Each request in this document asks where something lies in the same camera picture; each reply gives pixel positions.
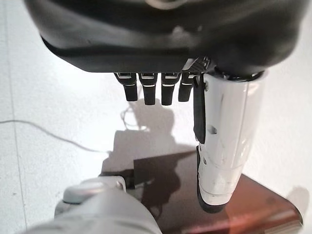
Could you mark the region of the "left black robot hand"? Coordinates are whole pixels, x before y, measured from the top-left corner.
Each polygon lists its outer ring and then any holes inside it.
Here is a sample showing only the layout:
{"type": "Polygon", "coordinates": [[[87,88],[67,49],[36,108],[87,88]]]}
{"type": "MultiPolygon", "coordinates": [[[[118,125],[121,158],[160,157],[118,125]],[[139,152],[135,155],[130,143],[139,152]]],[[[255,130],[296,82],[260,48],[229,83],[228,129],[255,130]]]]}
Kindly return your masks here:
{"type": "Polygon", "coordinates": [[[265,70],[294,50],[307,0],[27,0],[45,46],[91,73],[113,73],[128,101],[194,100],[197,197],[230,201],[249,156],[265,70]]]}

